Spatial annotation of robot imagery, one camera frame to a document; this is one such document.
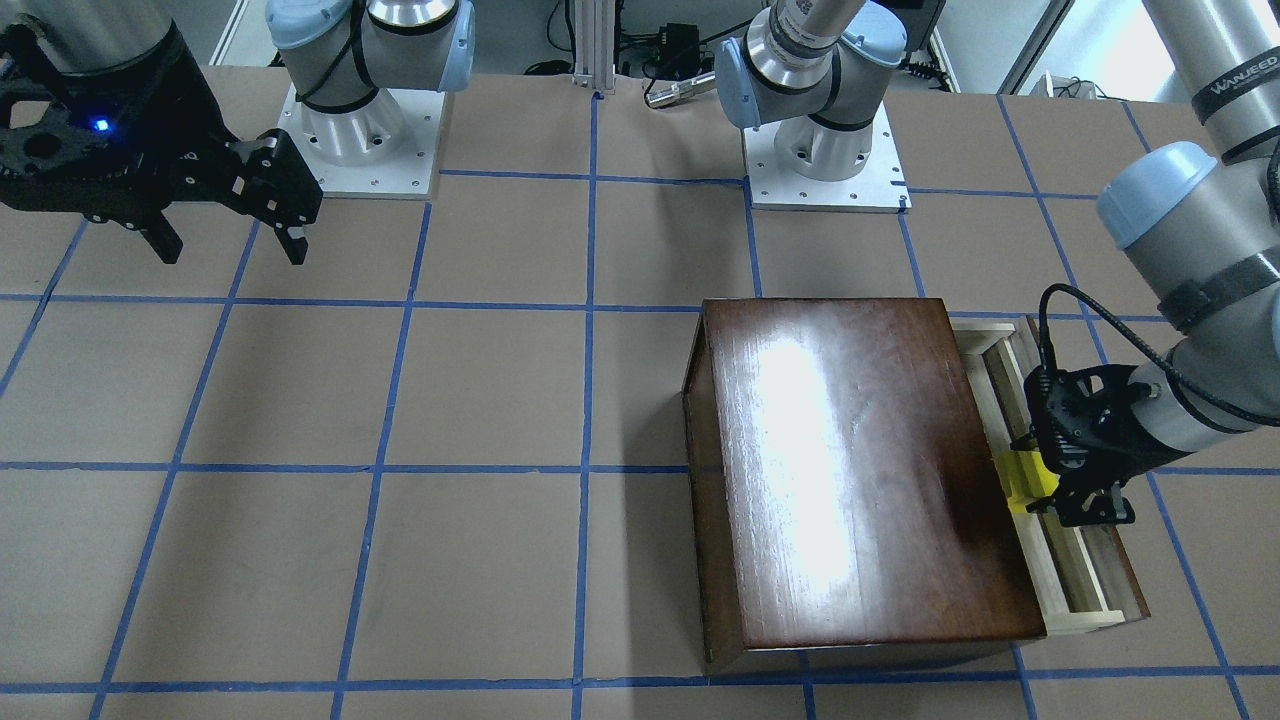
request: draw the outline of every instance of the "white mounting plate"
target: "white mounting plate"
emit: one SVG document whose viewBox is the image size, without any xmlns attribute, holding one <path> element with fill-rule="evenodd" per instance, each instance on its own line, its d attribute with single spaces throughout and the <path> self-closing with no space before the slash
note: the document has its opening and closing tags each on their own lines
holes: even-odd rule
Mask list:
<svg viewBox="0 0 1280 720">
<path fill-rule="evenodd" d="M 392 160 L 376 165 L 344 168 L 325 163 L 311 151 L 302 132 L 293 86 L 280 110 L 280 129 L 288 131 L 325 197 L 380 197 L 385 200 L 430 200 L 435 184 L 435 159 L 440 150 L 445 94 L 429 90 L 392 90 L 410 131 Z"/>
<path fill-rule="evenodd" d="M 773 137 L 781 122 L 742 131 L 751 206 L 759 210 L 833 210 L 840 213 L 897 213 L 911 206 L 902 161 L 897 156 L 888 114 L 876 111 L 876 141 L 867 167 L 850 179 L 824 182 L 806 178 L 778 161 Z"/>
</svg>

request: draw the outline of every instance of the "metal connector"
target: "metal connector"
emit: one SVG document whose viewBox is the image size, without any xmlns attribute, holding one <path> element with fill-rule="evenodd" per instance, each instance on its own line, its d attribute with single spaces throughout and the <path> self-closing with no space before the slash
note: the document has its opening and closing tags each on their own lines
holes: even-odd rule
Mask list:
<svg viewBox="0 0 1280 720">
<path fill-rule="evenodd" d="M 653 109 L 671 108 L 672 105 L 678 105 L 690 97 L 701 95 L 716 90 L 716 73 L 703 73 L 698 77 L 691 77 L 689 79 L 682 79 L 680 82 L 672 83 L 666 90 L 659 90 L 657 92 L 650 92 L 644 96 L 645 105 Z"/>
</svg>

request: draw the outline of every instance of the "brown wooden cabinet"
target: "brown wooden cabinet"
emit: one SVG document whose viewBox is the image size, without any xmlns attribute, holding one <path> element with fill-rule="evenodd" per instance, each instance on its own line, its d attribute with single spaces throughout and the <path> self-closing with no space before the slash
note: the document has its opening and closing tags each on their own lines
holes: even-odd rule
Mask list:
<svg viewBox="0 0 1280 720">
<path fill-rule="evenodd" d="M 788 648 L 937 665 L 1050 632 L 972 365 L 938 300 L 704 304 L 684 400 L 710 671 Z"/>
</svg>

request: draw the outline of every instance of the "yellow object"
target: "yellow object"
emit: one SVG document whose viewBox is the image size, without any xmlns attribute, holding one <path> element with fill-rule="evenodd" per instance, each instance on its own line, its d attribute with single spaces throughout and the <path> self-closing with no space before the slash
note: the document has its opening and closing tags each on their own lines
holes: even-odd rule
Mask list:
<svg viewBox="0 0 1280 720">
<path fill-rule="evenodd" d="M 996 457 L 996 470 L 1014 512 L 1027 512 L 1028 503 L 1057 489 L 1057 475 L 1044 466 L 1038 450 L 1006 450 Z"/>
</svg>

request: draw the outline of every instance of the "wooden box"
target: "wooden box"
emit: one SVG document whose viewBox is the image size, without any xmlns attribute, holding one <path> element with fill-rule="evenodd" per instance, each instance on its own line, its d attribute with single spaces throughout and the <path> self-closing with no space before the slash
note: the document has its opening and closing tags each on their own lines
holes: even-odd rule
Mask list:
<svg viewBox="0 0 1280 720">
<path fill-rule="evenodd" d="M 1114 532 L 1092 552 L 1128 614 L 1092 565 L 1060 578 L 1091 564 L 1080 534 L 1015 524 L 992 451 L 1016 393 L 986 355 L 1016 328 L 959 332 L 965 355 L 937 300 L 704 304 L 684 401 L 709 671 L 794 648 L 934 666 L 1146 614 Z"/>
</svg>

